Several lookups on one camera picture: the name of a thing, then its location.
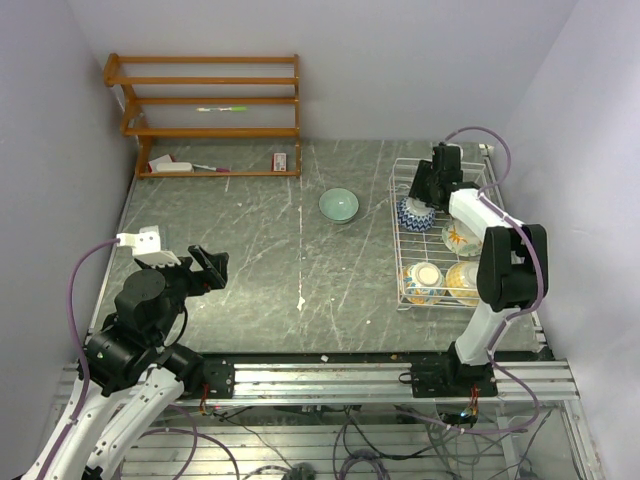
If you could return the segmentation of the pale green ribbed bowl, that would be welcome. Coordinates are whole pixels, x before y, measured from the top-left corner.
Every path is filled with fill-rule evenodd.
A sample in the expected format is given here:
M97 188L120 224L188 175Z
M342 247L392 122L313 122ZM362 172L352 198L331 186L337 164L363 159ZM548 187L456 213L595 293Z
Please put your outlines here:
M350 222L358 213L357 196L345 188L332 188L319 198L318 206L321 214L336 224Z

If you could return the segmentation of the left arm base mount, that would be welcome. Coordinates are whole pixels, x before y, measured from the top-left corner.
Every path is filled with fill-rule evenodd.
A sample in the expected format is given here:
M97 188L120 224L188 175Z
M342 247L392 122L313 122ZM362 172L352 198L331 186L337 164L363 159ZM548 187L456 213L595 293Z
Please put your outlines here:
M235 367L224 359L206 360L202 368L203 398L231 399L235 388Z

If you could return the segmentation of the orange flower bowl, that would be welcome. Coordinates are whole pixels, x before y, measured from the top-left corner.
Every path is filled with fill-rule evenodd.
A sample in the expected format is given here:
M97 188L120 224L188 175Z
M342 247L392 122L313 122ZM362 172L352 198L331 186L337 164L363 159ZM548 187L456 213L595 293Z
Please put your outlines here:
M482 251L482 240L458 219L446 223L441 232L444 245L459 257L477 257Z

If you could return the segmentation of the red patterned bowl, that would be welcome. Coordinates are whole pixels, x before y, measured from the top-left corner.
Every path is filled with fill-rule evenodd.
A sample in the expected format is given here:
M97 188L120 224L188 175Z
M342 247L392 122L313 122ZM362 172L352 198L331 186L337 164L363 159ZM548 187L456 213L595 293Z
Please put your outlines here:
M413 233L428 231L436 219L436 211L432 207L411 197L396 202L396 214L399 226Z

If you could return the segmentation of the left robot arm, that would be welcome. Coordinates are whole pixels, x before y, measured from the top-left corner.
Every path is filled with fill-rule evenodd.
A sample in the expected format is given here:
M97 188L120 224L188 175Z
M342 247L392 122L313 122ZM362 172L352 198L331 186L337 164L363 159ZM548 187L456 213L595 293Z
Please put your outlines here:
M126 451L173 401L205 385L201 354L166 341L186 301L228 282L229 255L191 245L185 257L132 254L138 268L115 310L78 349L77 377L62 418L27 479L108 479Z

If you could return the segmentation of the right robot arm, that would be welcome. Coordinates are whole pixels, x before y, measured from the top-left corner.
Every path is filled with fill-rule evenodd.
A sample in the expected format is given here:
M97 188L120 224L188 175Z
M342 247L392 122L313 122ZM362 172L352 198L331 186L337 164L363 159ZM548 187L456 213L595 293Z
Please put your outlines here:
M535 311L548 291L547 233L524 224L494 204L485 190L465 182L462 149L439 143L432 158L418 163L409 194L397 207L398 220L423 231L436 212L449 214L480 241L479 304L455 341L457 362L440 373L450 394L465 394L476 383L471 366L486 365L511 321Z

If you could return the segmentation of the orange blue patterned bowl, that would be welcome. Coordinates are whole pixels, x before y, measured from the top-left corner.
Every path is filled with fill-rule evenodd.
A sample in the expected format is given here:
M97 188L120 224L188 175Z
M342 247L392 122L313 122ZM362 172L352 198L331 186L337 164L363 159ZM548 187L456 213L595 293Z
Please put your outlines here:
M446 295L444 275L427 261L401 267L399 281L399 303L407 308L437 305Z

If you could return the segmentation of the blue yellow patterned bowl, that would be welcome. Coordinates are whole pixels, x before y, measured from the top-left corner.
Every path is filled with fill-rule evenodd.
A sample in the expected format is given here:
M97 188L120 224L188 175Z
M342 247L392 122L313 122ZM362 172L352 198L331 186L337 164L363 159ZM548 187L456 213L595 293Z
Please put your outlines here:
M478 268L477 261L458 262L445 275L445 286L449 294L467 307L476 307L480 300L477 289Z

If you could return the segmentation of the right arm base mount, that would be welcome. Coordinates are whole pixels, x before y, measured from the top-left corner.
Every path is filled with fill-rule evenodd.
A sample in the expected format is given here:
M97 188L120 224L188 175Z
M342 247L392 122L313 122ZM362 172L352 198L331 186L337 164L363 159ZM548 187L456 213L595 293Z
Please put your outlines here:
M494 371L488 362L479 366L463 364L455 349L446 352L418 352L407 358L410 366L398 376L409 385L414 398L495 397L498 394Z

